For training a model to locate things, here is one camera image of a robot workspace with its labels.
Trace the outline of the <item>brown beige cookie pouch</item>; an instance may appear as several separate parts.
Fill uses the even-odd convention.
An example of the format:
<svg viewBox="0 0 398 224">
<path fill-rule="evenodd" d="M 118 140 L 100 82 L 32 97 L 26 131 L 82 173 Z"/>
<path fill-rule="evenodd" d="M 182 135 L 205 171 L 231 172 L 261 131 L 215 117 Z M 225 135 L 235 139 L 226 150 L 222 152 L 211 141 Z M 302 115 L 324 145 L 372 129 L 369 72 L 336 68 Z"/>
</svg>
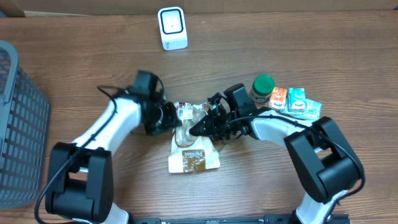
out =
<svg viewBox="0 0 398 224">
<path fill-rule="evenodd" d="M 193 105 L 176 102 L 174 106 L 182 125 L 173 130 L 168 157 L 169 172 L 171 174 L 190 173 L 219 168 L 219 152 L 211 139 L 189 133 L 190 128 L 208 114 L 208 104 Z"/>
</svg>

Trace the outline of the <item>green lid jar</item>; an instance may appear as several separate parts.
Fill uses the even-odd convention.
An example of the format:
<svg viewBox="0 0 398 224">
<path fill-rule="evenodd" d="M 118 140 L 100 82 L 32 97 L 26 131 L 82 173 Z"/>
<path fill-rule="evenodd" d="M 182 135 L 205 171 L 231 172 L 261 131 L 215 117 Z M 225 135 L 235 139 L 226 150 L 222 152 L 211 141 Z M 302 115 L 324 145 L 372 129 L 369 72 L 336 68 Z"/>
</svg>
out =
<svg viewBox="0 0 398 224">
<path fill-rule="evenodd" d="M 259 75 L 253 81 L 249 96 L 256 103 L 265 103 L 275 87 L 275 81 L 268 75 Z"/>
</svg>

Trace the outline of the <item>small orange snack packet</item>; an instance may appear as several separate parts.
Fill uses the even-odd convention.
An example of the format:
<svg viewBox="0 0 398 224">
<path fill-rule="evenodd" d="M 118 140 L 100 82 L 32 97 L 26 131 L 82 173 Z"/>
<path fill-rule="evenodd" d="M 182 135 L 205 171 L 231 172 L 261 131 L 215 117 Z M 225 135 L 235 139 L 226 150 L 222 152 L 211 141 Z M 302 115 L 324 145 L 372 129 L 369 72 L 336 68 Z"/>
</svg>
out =
<svg viewBox="0 0 398 224">
<path fill-rule="evenodd" d="M 287 89 L 275 87 L 270 94 L 268 106 L 274 110 L 282 110 L 286 106 Z"/>
</svg>

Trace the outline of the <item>small teal white packet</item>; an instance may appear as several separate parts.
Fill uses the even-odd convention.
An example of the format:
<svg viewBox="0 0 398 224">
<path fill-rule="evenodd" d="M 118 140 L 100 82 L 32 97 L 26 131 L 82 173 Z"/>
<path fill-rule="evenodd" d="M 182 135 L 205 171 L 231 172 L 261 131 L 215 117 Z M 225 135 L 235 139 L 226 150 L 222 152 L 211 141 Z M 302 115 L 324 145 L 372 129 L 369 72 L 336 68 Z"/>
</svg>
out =
<svg viewBox="0 0 398 224">
<path fill-rule="evenodd" d="M 306 109 L 305 89 L 289 88 L 288 100 L 288 109 L 290 111 L 304 111 Z"/>
</svg>

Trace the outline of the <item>teal tissue packet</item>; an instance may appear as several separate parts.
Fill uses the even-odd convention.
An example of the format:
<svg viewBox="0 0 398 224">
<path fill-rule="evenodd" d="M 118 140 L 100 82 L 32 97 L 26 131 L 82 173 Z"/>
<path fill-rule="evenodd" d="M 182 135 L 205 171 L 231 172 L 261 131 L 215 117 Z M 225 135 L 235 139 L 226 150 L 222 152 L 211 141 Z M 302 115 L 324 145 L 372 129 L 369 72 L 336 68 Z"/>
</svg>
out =
<svg viewBox="0 0 398 224">
<path fill-rule="evenodd" d="M 307 98 L 305 100 L 306 108 L 304 111 L 289 111 L 286 106 L 281 112 L 298 119 L 318 120 L 321 115 L 322 104 Z"/>
</svg>

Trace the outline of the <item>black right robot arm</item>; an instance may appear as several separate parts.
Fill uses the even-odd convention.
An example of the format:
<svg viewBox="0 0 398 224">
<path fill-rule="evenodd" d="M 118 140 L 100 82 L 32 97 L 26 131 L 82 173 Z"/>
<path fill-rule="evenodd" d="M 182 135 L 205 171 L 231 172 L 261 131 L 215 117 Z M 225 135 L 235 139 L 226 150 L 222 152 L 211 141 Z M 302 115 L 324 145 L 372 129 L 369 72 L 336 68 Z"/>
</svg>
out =
<svg viewBox="0 0 398 224">
<path fill-rule="evenodd" d="M 208 102 L 206 115 L 187 129 L 189 135 L 221 142 L 250 136 L 289 153 L 305 195 L 291 215 L 267 215 L 266 223 L 350 222 L 348 216 L 333 211 L 364 187 L 364 167 L 333 119 L 306 121 L 258 108 L 242 83 L 216 93 Z"/>
</svg>

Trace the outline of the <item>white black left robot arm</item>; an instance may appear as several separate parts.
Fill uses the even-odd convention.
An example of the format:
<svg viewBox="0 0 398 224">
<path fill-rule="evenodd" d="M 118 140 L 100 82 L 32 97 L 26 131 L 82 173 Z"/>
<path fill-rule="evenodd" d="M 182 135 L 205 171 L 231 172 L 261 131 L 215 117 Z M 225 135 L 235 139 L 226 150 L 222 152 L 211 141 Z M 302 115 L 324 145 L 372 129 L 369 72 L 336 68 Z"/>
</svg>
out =
<svg viewBox="0 0 398 224">
<path fill-rule="evenodd" d="M 133 223 L 130 212 L 114 201 L 113 156 L 125 138 L 143 125 L 149 136 L 180 126 L 162 80 L 139 71 L 134 83 L 109 95 L 109 105 L 96 122 L 71 143 L 58 142 L 51 155 L 47 185 L 35 204 L 69 223 Z"/>
</svg>

